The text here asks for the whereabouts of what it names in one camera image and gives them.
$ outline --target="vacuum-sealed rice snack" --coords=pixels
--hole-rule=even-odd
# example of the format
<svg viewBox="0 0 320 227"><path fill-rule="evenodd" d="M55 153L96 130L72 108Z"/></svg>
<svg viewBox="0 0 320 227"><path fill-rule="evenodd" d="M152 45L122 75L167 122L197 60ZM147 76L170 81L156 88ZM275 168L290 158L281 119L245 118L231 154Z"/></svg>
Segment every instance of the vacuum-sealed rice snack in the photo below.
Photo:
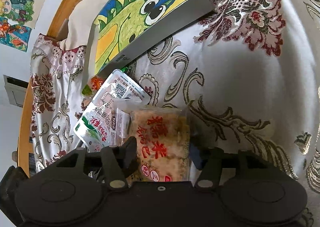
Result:
<svg viewBox="0 0 320 227"><path fill-rule="evenodd" d="M150 96L135 81L121 70L114 70L83 112L74 132L90 152L109 145L120 146L128 138L130 114L119 107L128 107L129 102L143 105L149 101Z"/></svg>
<svg viewBox="0 0 320 227"><path fill-rule="evenodd" d="M180 109L142 108L131 113L130 135L137 139L140 177L144 181L186 181L190 129Z"/></svg>

